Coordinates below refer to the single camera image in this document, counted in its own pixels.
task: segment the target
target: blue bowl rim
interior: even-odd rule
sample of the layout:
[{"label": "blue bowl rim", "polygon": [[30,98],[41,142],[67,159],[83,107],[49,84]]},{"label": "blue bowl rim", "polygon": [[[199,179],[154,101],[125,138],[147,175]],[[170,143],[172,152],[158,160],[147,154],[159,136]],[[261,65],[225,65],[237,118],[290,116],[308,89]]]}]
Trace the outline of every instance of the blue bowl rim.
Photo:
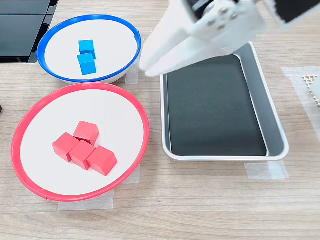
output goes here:
[{"label": "blue bowl rim", "polygon": [[[93,78],[93,79],[70,79],[70,78],[66,78],[66,77],[63,77],[63,76],[59,76],[59,75],[55,74],[54,72],[52,72],[50,70],[50,68],[48,67],[48,65],[46,63],[46,60],[45,60],[46,48],[47,48],[47,45],[48,45],[49,41],[51,40],[51,38],[57,32],[59,32],[60,30],[66,28],[66,27],[68,27],[70,25],[73,25],[73,24],[76,24],[76,23],[79,23],[79,22],[90,21],[90,20],[115,21],[115,22],[118,22],[118,23],[123,24],[126,27],[128,27],[134,33],[134,38],[135,38],[136,43],[137,43],[137,50],[136,50],[134,58],[125,67],[123,67],[122,69],[120,69],[120,70],[118,70],[118,71],[116,71],[116,72],[114,72],[114,73],[112,73],[110,75],[102,76],[102,77],[98,77],[98,78]],[[50,75],[52,75],[52,76],[54,76],[54,77],[56,77],[58,79],[61,79],[61,80],[64,80],[64,81],[68,81],[68,82],[73,82],[73,83],[92,83],[92,82],[99,82],[99,81],[102,81],[102,80],[110,79],[110,78],[112,78],[114,76],[117,76],[118,74],[122,73],[126,69],[128,69],[135,62],[135,60],[138,58],[138,56],[140,54],[140,51],[141,51],[141,48],[142,48],[142,39],[141,39],[140,33],[135,28],[135,26],[133,26],[130,22],[128,22],[128,21],[126,21],[126,20],[124,20],[122,18],[116,17],[116,16],[93,14],[93,15],[77,16],[77,17],[68,19],[68,20],[63,21],[60,24],[56,25],[52,29],[50,29],[43,36],[43,38],[41,39],[41,41],[40,41],[40,43],[38,45],[38,48],[37,48],[36,55],[37,55],[37,58],[38,58],[38,61],[39,61],[39,64],[41,65],[41,67],[47,73],[49,73]]]}]

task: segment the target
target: screw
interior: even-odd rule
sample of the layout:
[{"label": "screw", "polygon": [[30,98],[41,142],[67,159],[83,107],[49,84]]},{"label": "screw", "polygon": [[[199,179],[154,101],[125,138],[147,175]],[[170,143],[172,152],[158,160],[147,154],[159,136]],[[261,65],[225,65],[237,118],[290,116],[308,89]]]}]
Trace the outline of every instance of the screw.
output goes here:
[{"label": "screw", "polygon": [[216,23],[216,20],[211,20],[207,23],[208,27],[212,26],[213,24]]},{"label": "screw", "polygon": [[221,25],[218,27],[218,30],[223,30],[223,29],[225,29],[225,27],[226,27],[226,25]]},{"label": "screw", "polygon": [[223,7],[223,8],[220,9],[220,13],[223,14],[223,15],[225,15],[228,11],[229,11],[229,9],[226,8],[226,7]]},{"label": "screw", "polygon": [[230,17],[231,20],[235,20],[238,17],[238,14],[233,13]]}]

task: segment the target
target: bowl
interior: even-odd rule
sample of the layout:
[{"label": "bowl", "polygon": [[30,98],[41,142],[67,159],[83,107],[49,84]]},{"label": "bowl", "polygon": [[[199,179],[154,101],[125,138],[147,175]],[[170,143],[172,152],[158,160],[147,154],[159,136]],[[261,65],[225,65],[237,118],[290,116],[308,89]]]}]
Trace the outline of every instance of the bowl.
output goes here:
[{"label": "bowl", "polygon": [[[79,41],[93,40],[96,73],[82,75]],[[123,77],[142,48],[139,31],[111,15],[83,15],[66,20],[41,39],[37,58],[50,75],[68,83],[113,83]]]}]

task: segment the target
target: tray rim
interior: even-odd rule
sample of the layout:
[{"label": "tray rim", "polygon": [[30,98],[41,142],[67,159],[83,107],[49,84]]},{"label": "tray rim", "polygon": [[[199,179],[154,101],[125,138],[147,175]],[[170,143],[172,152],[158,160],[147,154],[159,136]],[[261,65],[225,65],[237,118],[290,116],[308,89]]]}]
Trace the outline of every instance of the tray rim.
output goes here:
[{"label": "tray rim", "polygon": [[252,49],[252,52],[253,52],[253,55],[254,55],[258,70],[260,72],[265,91],[266,91],[266,94],[269,98],[272,112],[274,114],[274,118],[275,118],[277,127],[279,129],[279,132],[281,134],[281,138],[283,141],[283,145],[284,145],[283,151],[277,156],[214,156],[214,155],[212,155],[212,156],[179,156],[179,155],[172,153],[167,146],[164,75],[161,75],[160,76],[161,142],[162,142],[162,149],[168,157],[170,157],[171,159],[173,159],[177,162],[265,162],[265,161],[280,161],[288,155],[289,150],[290,150],[289,142],[286,137],[284,128],[281,124],[279,115],[277,113],[275,103],[272,99],[270,90],[267,85],[267,81],[266,81],[265,76],[263,74],[263,70],[260,65],[260,61],[258,59],[256,49],[251,41],[249,41],[247,43],[247,45],[249,45]]}]

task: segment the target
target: table surface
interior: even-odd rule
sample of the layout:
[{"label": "table surface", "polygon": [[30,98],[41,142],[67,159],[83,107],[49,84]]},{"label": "table surface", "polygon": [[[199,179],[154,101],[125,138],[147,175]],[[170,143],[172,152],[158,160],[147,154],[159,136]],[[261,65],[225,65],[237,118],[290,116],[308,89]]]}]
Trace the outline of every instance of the table surface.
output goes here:
[{"label": "table surface", "polygon": [[[51,27],[85,14],[134,24],[146,39],[166,0],[60,0]],[[150,120],[140,183],[114,190],[114,209],[57,211],[58,202],[30,192],[17,178],[10,147],[16,127],[41,98],[66,86],[38,63],[0,64],[0,239],[46,240],[315,240],[320,237],[320,142],[281,67],[320,66],[320,14],[281,32],[261,6],[269,29],[253,43],[285,129],[286,180],[249,180],[243,163],[176,163],[161,146],[160,78],[139,75],[133,93]]]}]

